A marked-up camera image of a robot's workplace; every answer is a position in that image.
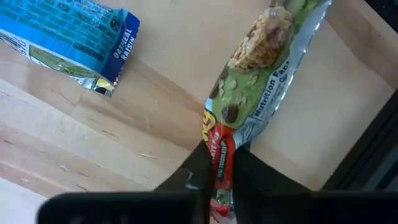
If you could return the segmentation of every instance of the blue wrapper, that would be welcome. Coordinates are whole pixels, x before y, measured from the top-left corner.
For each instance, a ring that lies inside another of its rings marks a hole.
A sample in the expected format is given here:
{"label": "blue wrapper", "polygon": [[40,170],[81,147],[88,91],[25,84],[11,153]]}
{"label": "blue wrapper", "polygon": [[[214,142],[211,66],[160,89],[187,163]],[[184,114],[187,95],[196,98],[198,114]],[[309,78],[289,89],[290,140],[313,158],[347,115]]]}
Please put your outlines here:
{"label": "blue wrapper", "polygon": [[1,0],[0,39],[37,64],[111,96],[140,21],[89,0]]}

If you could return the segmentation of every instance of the packaging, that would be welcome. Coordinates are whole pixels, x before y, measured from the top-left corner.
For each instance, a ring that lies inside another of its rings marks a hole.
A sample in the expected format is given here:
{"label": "packaging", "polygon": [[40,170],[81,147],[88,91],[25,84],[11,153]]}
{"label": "packaging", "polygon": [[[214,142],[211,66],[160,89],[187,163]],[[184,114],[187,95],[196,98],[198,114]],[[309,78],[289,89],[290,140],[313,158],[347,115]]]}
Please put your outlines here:
{"label": "packaging", "polygon": [[139,20],[90,0],[2,0],[0,39],[39,65],[111,96]]}
{"label": "packaging", "polygon": [[331,0],[273,0],[225,65],[205,103],[202,136],[213,157],[212,215],[233,218],[234,151],[278,109]]}

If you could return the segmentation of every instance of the wooden table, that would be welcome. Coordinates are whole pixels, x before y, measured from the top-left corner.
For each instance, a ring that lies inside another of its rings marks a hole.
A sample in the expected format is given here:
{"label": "wooden table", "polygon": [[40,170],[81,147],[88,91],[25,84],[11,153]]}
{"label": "wooden table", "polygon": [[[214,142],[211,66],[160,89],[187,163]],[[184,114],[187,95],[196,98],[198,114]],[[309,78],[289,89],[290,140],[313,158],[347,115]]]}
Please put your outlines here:
{"label": "wooden table", "polygon": [[[267,6],[263,0],[99,2],[142,21],[112,98],[0,44],[0,208],[11,208],[2,197],[27,203],[25,216],[10,220],[32,221],[41,201],[62,192],[159,185],[200,141],[203,102]],[[252,151],[319,189],[392,92],[324,22]]]}

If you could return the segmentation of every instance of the granola bar wrapper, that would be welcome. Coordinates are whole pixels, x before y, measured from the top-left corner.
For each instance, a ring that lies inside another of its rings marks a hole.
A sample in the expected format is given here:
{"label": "granola bar wrapper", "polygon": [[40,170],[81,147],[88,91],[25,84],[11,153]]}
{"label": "granola bar wrapper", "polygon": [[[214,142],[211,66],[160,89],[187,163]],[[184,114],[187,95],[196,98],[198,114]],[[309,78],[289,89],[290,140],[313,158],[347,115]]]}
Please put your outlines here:
{"label": "granola bar wrapper", "polygon": [[0,39],[34,63],[111,96],[140,21],[91,0],[2,0]]}
{"label": "granola bar wrapper", "polygon": [[202,136],[213,157],[212,215],[233,218],[234,151],[270,121],[331,0],[273,0],[254,22],[205,103]]}

